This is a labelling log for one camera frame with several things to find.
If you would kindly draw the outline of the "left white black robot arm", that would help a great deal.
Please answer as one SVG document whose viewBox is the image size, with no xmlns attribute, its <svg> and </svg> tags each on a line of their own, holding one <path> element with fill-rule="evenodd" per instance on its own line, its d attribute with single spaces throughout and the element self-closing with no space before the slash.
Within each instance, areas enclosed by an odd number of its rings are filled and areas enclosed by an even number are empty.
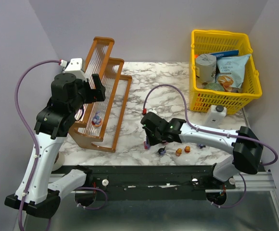
<svg viewBox="0 0 279 231">
<path fill-rule="evenodd" d="M 6 206 L 50 219 L 71 191 L 92 185 L 92 170 L 81 166 L 73 167 L 68 174 L 49 183 L 56 156 L 76 121 L 76 113 L 85 104 L 105 100 L 105 87 L 99 75 L 93 74 L 92 79 L 93 89 L 86 78 L 79 79 L 70 73 L 55 76 L 47 106 L 37 115 L 34 147 L 25 176 L 17 191 L 5 198 Z"/>
</svg>

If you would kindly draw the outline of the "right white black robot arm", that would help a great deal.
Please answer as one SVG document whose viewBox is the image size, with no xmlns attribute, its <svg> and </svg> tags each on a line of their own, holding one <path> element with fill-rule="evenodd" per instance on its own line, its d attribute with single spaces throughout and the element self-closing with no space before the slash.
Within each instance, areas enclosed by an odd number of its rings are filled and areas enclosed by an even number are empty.
<svg viewBox="0 0 279 231">
<path fill-rule="evenodd" d="M 153 112 L 143 116 L 140 123 L 150 146 L 168 143 L 195 143 L 220 149 L 230 157 L 212 167 L 212 177 L 225 182 L 230 177 L 246 173 L 257 174 L 263 152 L 263 145 L 248 127 L 239 130 L 221 130 L 188 124 L 186 120 L 172 118 L 170 121 Z"/>
</svg>

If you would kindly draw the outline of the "black hat donkey toy front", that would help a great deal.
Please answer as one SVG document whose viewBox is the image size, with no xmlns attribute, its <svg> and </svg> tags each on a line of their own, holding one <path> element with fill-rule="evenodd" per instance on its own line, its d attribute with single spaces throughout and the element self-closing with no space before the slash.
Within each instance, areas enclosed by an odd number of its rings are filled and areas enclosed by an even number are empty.
<svg viewBox="0 0 279 231">
<path fill-rule="evenodd" d="M 157 153 L 159 156 L 163 156 L 166 153 L 165 147 L 159 148 Z"/>
</svg>

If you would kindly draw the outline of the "purple donkey red base toy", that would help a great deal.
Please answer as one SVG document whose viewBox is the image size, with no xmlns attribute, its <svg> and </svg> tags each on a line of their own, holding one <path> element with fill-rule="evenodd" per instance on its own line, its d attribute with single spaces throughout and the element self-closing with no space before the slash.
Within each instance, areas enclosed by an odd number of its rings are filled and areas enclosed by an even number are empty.
<svg viewBox="0 0 279 231">
<path fill-rule="evenodd" d="M 149 150 L 150 149 L 150 145 L 149 145 L 149 143 L 148 142 L 144 142 L 144 149 L 146 149 L 146 150 Z"/>
</svg>

